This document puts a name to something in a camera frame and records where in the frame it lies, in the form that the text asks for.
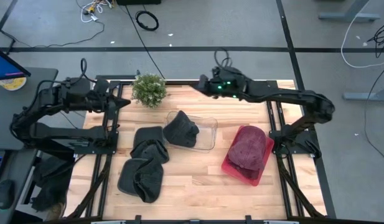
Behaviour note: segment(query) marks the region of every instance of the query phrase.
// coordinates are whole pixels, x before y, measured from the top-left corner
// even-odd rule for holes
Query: computer monitor
[[[30,73],[0,51],[0,80],[29,77]]]

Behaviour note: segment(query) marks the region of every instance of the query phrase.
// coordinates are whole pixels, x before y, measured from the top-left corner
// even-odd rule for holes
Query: concrete floor
[[[80,4],[90,1],[78,0]],[[344,11],[352,1],[283,0],[295,47],[339,48],[348,23],[320,21],[321,11]],[[0,1],[0,19],[10,1]],[[270,0],[164,0],[148,5],[160,21],[155,32],[140,33],[150,47],[287,47],[275,1]],[[132,14],[141,6],[130,6]],[[381,19],[352,26],[345,47],[361,48],[384,24],[384,0],[370,1],[364,12],[379,13]],[[69,47],[141,47],[129,17],[120,9],[104,8],[98,14],[105,32],[95,39]],[[80,21],[75,1],[18,1],[7,18],[4,30],[29,45],[63,44],[93,35],[100,24]],[[0,34],[0,47],[9,44]],[[230,52],[233,65],[251,78],[294,79],[288,53]],[[213,52],[152,52],[152,57],[167,78],[198,78],[215,65]],[[354,65],[384,61],[374,53],[345,54]],[[22,52],[11,57],[25,67],[59,70],[58,80],[80,74],[79,61],[88,60],[87,75],[129,75],[137,69],[157,72],[145,52]],[[384,222],[384,160],[367,143],[363,132],[363,102],[345,101],[345,91],[369,91],[384,66],[351,68],[339,53],[298,53],[297,59],[307,89],[325,94],[336,107],[334,120],[317,125],[327,178],[337,218]],[[384,88],[384,77],[375,90]],[[83,120],[68,115],[77,126]],[[67,121],[57,115],[47,119],[51,125]],[[368,104],[368,134],[384,152],[384,103]]]

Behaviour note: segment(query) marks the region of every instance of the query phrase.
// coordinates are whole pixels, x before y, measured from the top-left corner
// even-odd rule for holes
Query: wooden table
[[[280,88],[294,88],[292,80],[278,80]],[[269,133],[266,103],[247,103],[233,98],[207,98],[187,85],[167,87],[170,94],[156,109],[134,101],[119,114],[118,150],[113,156],[106,195],[104,219],[134,220],[254,220],[285,219],[284,201],[274,155],[270,155],[259,186],[245,185],[221,171],[221,163],[241,125],[252,125]],[[131,89],[123,89],[123,98],[131,98]],[[298,105],[282,104],[286,123],[301,117]],[[215,118],[218,121],[215,147],[208,154],[167,147],[170,161],[163,164],[161,194],[152,204],[117,189],[123,164],[130,159],[135,131],[142,127],[163,126],[170,111],[187,115]],[[279,128],[277,115],[276,125]],[[84,128],[99,126],[103,115],[89,113]],[[298,184],[310,202],[325,214],[325,206],[314,161],[307,154],[293,155]],[[95,155],[85,156],[73,170],[65,215],[74,211],[90,188]],[[297,215],[294,196],[289,189],[293,214]],[[96,214],[100,194],[95,196]]]

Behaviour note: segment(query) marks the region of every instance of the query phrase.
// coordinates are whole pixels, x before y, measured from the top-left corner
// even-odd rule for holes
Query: maroon cloth
[[[259,171],[265,168],[265,133],[260,128],[245,126],[240,129],[234,142],[228,151],[230,164],[245,177],[256,178]]]

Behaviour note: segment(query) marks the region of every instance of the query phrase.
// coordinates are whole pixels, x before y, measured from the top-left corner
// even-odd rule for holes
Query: potted plant
[[[132,87],[132,99],[148,108],[156,108],[167,96],[166,81],[156,74],[137,75]]]

